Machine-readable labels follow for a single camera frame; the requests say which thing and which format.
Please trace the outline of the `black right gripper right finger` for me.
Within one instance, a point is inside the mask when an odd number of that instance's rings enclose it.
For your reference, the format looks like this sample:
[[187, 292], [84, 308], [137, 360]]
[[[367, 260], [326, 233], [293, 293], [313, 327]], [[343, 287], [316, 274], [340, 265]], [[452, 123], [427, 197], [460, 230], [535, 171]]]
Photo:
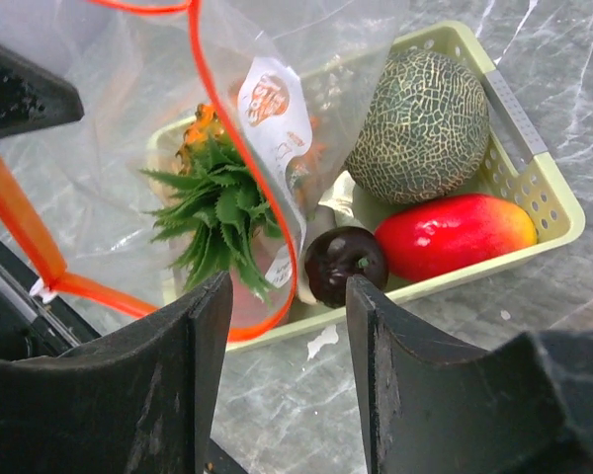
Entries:
[[361, 276], [346, 305], [372, 473], [593, 473], [593, 331], [463, 342]]

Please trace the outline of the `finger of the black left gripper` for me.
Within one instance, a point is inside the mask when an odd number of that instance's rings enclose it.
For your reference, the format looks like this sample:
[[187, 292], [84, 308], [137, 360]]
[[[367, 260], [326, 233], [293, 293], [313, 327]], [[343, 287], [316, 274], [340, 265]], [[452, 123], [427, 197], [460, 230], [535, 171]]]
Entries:
[[0, 139], [83, 116], [72, 84], [0, 44]]

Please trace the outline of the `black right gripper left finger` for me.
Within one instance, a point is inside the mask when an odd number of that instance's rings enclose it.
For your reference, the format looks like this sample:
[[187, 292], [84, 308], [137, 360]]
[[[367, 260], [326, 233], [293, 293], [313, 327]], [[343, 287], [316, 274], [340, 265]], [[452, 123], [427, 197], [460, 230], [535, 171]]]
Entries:
[[230, 276], [59, 356], [0, 359], [0, 473], [201, 473]]

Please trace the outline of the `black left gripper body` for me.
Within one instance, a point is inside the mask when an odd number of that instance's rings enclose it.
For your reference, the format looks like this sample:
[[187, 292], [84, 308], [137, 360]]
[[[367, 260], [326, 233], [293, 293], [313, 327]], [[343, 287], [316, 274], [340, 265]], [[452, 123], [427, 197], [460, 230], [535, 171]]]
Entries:
[[101, 337], [72, 306], [29, 295], [37, 275], [0, 241], [0, 330], [27, 343], [30, 356], [59, 356]]

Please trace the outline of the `clear zip bag orange zipper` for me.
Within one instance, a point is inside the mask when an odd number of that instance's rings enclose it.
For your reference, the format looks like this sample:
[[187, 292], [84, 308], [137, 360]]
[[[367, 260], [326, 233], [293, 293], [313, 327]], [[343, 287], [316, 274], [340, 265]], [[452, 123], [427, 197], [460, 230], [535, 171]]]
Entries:
[[0, 139], [0, 220], [44, 304], [73, 296], [133, 318], [182, 296], [190, 234], [155, 241], [169, 190], [142, 175], [147, 142], [214, 106], [277, 217], [252, 241], [273, 286], [235, 270], [231, 342], [281, 325], [297, 297], [307, 220], [362, 126], [400, 1], [0, 1], [0, 44], [63, 78], [84, 116]]

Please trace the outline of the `red yellow toy mango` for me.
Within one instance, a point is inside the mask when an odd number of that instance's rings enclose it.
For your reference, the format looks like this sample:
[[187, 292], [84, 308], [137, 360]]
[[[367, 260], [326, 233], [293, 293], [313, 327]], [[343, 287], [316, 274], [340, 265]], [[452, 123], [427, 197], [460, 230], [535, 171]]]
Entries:
[[424, 202], [386, 218], [375, 231], [389, 270], [423, 281], [538, 243], [533, 219], [517, 204], [486, 194]]

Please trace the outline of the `orange toy pineapple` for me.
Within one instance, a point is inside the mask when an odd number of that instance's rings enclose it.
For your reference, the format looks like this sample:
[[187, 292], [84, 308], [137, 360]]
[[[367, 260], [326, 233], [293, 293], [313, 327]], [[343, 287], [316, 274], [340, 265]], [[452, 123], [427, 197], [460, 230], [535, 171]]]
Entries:
[[169, 190], [169, 202], [151, 210], [155, 241], [190, 234], [171, 267], [187, 273], [190, 290], [216, 272], [235, 270], [253, 295], [270, 300], [273, 286], [255, 262], [253, 238], [282, 236], [277, 217], [245, 165], [214, 106], [199, 104], [177, 150], [177, 169], [140, 173]]

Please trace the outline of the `dark toy plum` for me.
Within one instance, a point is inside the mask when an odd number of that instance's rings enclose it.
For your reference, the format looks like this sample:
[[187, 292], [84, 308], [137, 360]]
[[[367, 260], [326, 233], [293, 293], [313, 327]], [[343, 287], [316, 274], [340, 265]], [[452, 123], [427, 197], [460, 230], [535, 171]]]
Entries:
[[378, 289], [388, 283], [383, 249], [363, 227], [341, 226], [323, 232], [307, 248], [303, 266], [312, 295], [330, 308], [345, 305], [349, 277], [365, 277]]

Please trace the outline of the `pale green plastic basket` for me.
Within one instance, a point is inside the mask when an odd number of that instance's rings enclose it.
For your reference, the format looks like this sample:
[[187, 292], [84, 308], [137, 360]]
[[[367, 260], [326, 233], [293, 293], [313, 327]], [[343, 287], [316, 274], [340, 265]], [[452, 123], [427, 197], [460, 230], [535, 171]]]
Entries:
[[[500, 117], [501, 125], [509, 130], [519, 152], [508, 154], [491, 129], [488, 151], [480, 169], [455, 194], [484, 193], [515, 202], [530, 214], [536, 224], [539, 243], [529, 249], [418, 283], [406, 283], [392, 277], [386, 296], [397, 303], [520, 266], [538, 254], [571, 243], [585, 227], [584, 211], [572, 189], [472, 30], [458, 21], [439, 22], [398, 37], [392, 46], [395, 51], [408, 48], [444, 53], [469, 67], [481, 80], [491, 108]], [[171, 163], [170, 158], [181, 142], [184, 129], [193, 120], [193, 115], [190, 115], [170, 122], [151, 135], [146, 148], [148, 167], [159, 168]], [[396, 212], [394, 206], [378, 203], [355, 187], [353, 211], [356, 218], [371, 230]], [[308, 305], [296, 299], [290, 313], [281, 320], [281, 325], [255, 339], [229, 342], [227, 351], [271, 344], [339, 324], [343, 320], [345, 310], [342, 308]]]

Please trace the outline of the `white toy garlic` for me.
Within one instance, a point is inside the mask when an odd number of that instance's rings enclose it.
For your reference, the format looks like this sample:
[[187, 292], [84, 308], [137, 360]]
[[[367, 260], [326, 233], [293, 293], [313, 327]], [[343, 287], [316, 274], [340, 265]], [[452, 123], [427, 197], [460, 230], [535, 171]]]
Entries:
[[305, 240], [299, 258], [297, 298], [308, 305], [315, 305], [317, 299], [309, 288], [309, 281], [304, 269], [307, 250], [311, 243], [322, 233], [339, 226], [365, 227], [354, 215], [353, 191], [355, 182], [346, 170], [343, 170], [320, 199], [313, 214], [307, 220]]

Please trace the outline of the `green netted toy melon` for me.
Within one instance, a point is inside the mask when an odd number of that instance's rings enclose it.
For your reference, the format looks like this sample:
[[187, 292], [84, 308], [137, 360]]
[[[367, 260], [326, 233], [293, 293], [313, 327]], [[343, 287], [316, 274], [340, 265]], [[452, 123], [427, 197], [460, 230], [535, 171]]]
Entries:
[[374, 198], [419, 203], [470, 179], [489, 138], [486, 95], [468, 67], [432, 50], [393, 52], [345, 167]]

